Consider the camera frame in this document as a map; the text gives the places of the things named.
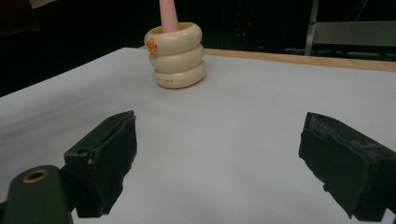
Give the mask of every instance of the white table surface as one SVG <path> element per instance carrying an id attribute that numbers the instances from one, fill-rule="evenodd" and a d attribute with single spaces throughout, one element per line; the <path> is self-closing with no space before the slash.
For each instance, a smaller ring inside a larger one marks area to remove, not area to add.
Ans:
<path id="1" fill-rule="evenodd" d="M 134 110 L 137 156 L 110 214 L 75 223 L 319 224 L 348 219 L 298 157 L 308 111 L 396 148 L 396 74 L 205 56 L 195 86 L 156 85 L 149 53 L 121 49 L 0 98 L 0 201 L 19 173 Z M 394 215 L 387 212 L 383 223 Z"/>

